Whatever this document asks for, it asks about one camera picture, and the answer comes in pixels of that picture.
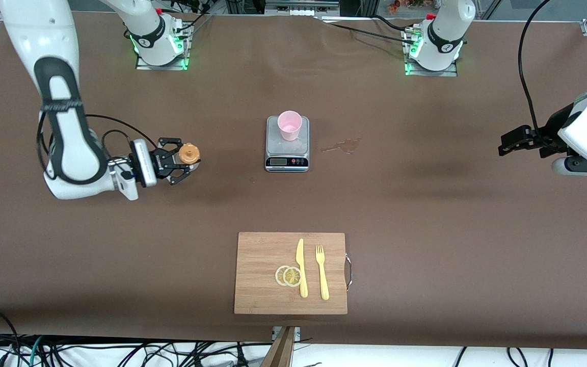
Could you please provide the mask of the wooden post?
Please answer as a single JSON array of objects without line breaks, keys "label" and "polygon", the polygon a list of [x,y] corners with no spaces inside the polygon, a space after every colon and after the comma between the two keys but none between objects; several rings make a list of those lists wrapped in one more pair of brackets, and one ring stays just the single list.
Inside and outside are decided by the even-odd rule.
[{"label": "wooden post", "polygon": [[291,367],[296,327],[281,327],[259,367]]}]

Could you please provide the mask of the silver digital kitchen scale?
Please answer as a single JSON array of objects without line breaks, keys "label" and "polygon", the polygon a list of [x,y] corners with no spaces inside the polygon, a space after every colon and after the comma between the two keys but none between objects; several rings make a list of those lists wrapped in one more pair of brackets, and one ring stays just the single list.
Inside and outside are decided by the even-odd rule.
[{"label": "silver digital kitchen scale", "polygon": [[300,134],[295,140],[285,140],[282,137],[277,119],[277,116],[270,116],[266,123],[265,169],[268,172],[307,172],[311,154],[308,118],[301,118]]}]

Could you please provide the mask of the wooden cutting board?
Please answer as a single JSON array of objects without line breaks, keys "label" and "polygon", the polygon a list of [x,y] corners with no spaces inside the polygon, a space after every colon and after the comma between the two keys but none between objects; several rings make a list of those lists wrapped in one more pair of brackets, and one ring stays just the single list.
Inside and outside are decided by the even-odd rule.
[{"label": "wooden cutting board", "polygon": [[[280,286],[276,270],[299,268],[296,250],[304,239],[308,297],[298,286]],[[329,300],[320,295],[316,246],[325,252]],[[318,232],[241,232],[237,241],[234,312],[237,315],[345,315],[348,311],[345,280],[345,235]]]}]

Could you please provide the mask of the clear sauce bottle orange cap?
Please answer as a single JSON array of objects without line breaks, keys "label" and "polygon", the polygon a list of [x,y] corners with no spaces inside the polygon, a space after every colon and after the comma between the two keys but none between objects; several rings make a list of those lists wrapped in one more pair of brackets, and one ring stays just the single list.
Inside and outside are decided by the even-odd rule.
[{"label": "clear sauce bottle orange cap", "polygon": [[189,170],[196,170],[201,161],[199,148],[191,143],[183,144],[178,151],[178,161],[187,165]]}]

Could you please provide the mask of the yellow plastic fork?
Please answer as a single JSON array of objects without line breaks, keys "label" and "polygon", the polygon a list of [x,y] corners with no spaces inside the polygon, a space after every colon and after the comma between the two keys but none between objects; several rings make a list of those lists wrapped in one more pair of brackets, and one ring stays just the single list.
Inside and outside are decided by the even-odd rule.
[{"label": "yellow plastic fork", "polygon": [[319,285],[322,300],[329,300],[329,287],[325,272],[325,252],[322,245],[316,246],[316,262],[319,267]]}]

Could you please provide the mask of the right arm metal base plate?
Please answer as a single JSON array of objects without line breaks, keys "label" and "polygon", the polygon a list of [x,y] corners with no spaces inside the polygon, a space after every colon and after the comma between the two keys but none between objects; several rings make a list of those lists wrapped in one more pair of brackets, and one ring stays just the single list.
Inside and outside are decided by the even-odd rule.
[{"label": "right arm metal base plate", "polygon": [[137,54],[137,70],[187,70],[191,55],[191,46],[193,40],[193,28],[177,33],[175,36],[167,36],[171,48],[169,51],[174,56],[173,60],[164,65],[151,65],[140,57],[137,48],[134,51]]}]

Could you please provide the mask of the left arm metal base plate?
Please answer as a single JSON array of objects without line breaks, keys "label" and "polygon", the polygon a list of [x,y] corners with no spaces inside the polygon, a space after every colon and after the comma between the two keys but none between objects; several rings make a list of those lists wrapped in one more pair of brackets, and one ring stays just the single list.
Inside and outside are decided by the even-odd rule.
[{"label": "left arm metal base plate", "polygon": [[430,70],[422,67],[415,56],[422,48],[423,40],[419,33],[415,31],[401,31],[401,37],[405,40],[403,44],[403,53],[405,54],[405,74],[408,76],[428,76],[428,77],[457,77],[458,70],[456,60],[444,70]]}]

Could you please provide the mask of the pink plastic cup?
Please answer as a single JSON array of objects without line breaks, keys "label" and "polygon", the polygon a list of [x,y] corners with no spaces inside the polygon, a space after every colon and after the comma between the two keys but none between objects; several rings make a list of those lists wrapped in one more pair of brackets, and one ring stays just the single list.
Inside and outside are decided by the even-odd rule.
[{"label": "pink plastic cup", "polygon": [[277,126],[282,138],[286,141],[297,139],[302,125],[302,116],[295,111],[285,111],[277,117]]}]

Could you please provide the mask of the brown table cover sheet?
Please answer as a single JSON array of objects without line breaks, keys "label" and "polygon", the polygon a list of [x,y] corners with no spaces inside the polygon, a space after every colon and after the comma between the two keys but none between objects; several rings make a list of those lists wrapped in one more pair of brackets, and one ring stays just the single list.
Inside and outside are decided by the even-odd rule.
[{"label": "brown table cover sheet", "polygon": [[[214,16],[185,71],[136,70],[115,14],[75,13],[87,112],[202,151],[176,186],[57,200],[40,98],[0,28],[0,311],[22,334],[587,349],[587,177],[533,151],[519,22],[471,24],[457,77],[307,17]],[[309,120],[307,172],[268,172],[270,116]],[[233,312],[238,233],[339,232],[342,316]]]}]

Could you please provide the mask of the yellow plastic knife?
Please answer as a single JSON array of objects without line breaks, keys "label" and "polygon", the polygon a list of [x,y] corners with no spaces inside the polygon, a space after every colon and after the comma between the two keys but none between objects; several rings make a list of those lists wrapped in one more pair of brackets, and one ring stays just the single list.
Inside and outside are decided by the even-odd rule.
[{"label": "yellow plastic knife", "polygon": [[296,250],[296,262],[300,269],[300,295],[302,298],[308,297],[307,277],[305,273],[305,258],[304,258],[304,239],[300,239]]}]

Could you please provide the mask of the small metal bracket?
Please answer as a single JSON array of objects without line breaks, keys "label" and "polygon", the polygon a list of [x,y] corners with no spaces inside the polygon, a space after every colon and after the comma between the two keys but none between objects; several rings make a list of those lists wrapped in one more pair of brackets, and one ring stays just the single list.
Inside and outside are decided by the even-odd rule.
[{"label": "small metal bracket", "polygon": [[[284,327],[273,327],[271,330],[271,341],[275,341],[277,339],[277,337],[279,337],[279,334],[281,331],[284,330]],[[300,343],[301,341],[301,330],[300,327],[294,327],[294,342],[295,343]]]}]

